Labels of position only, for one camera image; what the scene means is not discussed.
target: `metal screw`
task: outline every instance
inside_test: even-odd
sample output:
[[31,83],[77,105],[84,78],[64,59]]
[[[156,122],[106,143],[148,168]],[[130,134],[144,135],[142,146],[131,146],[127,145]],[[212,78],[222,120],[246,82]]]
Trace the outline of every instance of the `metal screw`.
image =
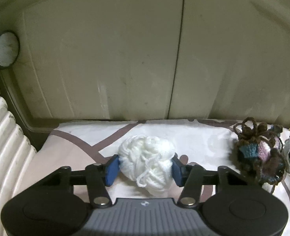
[[185,206],[191,206],[195,204],[196,200],[191,197],[184,197],[180,200],[180,202]]
[[94,198],[94,203],[98,204],[98,205],[101,205],[101,206],[107,205],[109,203],[109,201],[110,200],[107,197]]

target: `blue gripper pad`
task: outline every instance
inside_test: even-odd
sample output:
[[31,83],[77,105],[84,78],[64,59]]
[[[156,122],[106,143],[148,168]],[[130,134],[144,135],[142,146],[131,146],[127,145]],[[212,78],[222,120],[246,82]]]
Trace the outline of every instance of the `blue gripper pad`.
[[119,156],[115,155],[113,158],[113,161],[110,160],[111,163],[107,163],[105,175],[105,185],[107,187],[113,184],[120,171]]
[[172,177],[179,187],[184,186],[184,182],[182,180],[181,167],[172,159]]
[[193,209],[182,209],[171,198],[123,199],[95,209],[72,236],[219,236]]

